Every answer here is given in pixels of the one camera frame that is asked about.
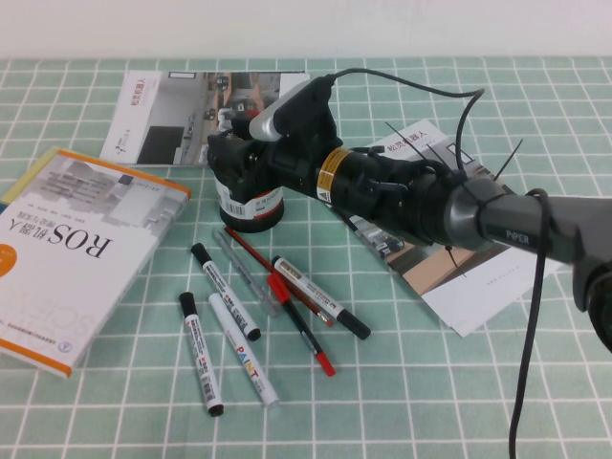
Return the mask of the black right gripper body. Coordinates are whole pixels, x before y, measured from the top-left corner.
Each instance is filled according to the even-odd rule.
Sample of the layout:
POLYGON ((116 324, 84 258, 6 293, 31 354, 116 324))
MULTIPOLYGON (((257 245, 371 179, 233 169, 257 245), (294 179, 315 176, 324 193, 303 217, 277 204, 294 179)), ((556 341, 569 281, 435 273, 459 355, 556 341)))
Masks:
POLYGON ((354 201, 354 151, 336 141, 248 142, 248 197, 285 186, 332 206, 354 201))

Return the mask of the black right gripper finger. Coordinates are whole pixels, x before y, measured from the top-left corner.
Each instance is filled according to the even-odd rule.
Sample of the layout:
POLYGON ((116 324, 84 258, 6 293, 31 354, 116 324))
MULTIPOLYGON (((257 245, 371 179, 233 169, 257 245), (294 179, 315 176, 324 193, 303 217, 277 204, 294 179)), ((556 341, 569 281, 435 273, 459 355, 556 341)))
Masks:
POLYGON ((217 178, 229 189, 232 199, 248 202, 268 191, 268 162, 219 161, 217 178))
POLYGON ((243 165, 251 140, 237 137, 232 131, 208 135, 209 165, 243 165))

